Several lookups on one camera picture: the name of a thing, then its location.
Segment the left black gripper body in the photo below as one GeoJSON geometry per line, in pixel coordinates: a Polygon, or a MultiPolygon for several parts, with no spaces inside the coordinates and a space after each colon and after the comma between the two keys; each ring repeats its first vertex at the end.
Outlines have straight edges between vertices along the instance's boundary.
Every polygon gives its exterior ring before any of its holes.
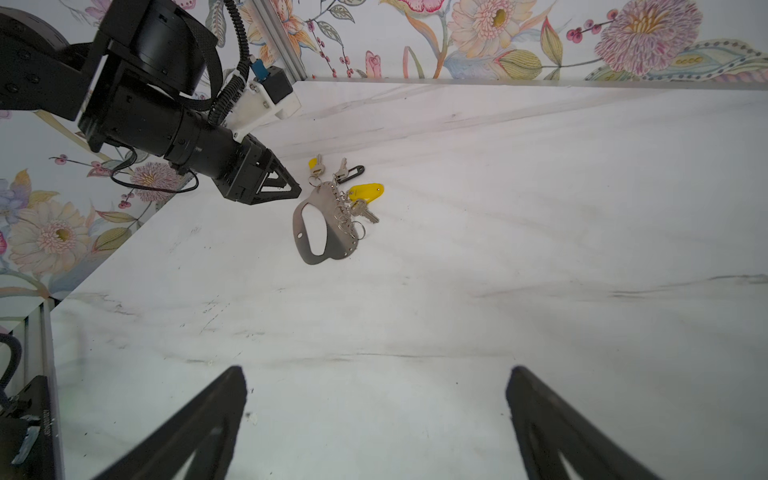
{"type": "Polygon", "coordinates": [[[239,145],[232,166],[214,181],[222,196],[242,204],[268,201],[262,188],[269,175],[270,150],[253,135],[239,145]]]}

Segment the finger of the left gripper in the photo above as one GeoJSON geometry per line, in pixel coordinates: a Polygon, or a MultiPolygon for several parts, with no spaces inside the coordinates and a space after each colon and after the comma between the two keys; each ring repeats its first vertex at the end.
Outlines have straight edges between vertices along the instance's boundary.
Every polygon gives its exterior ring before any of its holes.
{"type": "Polygon", "coordinates": [[[261,156],[258,167],[262,173],[257,182],[255,201],[291,200],[302,193],[300,184],[271,150],[261,156]]]}

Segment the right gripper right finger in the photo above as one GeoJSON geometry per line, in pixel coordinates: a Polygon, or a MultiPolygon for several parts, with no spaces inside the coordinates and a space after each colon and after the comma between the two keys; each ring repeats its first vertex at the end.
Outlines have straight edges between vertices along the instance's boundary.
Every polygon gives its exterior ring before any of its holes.
{"type": "Polygon", "coordinates": [[[530,479],[656,479],[525,366],[511,370],[506,400],[530,479]]]}

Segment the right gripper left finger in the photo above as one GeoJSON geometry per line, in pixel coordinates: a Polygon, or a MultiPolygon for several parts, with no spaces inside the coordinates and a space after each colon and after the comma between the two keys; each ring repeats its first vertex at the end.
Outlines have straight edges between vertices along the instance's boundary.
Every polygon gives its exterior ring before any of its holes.
{"type": "Polygon", "coordinates": [[[224,479],[247,400],[243,369],[231,366],[99,479],[224,479]]]}

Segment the steel key holder plate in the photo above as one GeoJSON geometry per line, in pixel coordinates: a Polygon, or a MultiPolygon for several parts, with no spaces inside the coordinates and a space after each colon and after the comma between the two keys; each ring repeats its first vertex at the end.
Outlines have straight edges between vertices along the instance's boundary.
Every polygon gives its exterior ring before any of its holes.
{"type": "Polygon", "coordinates": [[[322,182],[309,197],[301,202],[293,213],[293,239],[302,260],[317,265],[325,260],[349,258],[357,249],[360,237],[354,226],[345,194],[333,182],[322,182]],[[316,208],[323,216],[326,227],[326,243],[321,254],[311,250],[309,234],[303,218],[306,207],[316,208]]]}

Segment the large yellow key tag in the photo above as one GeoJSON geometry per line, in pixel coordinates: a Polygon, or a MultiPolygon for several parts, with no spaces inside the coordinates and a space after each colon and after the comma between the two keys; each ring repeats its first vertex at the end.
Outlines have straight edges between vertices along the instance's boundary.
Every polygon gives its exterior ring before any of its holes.
{"type": "Polygon", "coordinates": [[[371,203],[381,197],[384,193],[384,185],[380,183],[368,183],[352,186],[347,191],[347,198],[354,203],[362,200],[365,203],[371,203]]]}

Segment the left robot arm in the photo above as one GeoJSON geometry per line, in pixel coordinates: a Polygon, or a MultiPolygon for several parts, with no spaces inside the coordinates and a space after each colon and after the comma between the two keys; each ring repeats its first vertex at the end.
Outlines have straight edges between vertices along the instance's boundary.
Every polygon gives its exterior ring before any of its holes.
{"type": "Polygon", "coordinates": [[[286,73],[251,57],[238,5],[225,3],[239,59],[225,71],[216,35],[172,1],[114,1],[94,39],[71,44],[42,19],[1,11],[1,106],[74,120],[88,148],[140,153],[179,176],[210,178],[245,205],[290,200],[300,184],[254,135],[299,106],[286,73]]]}

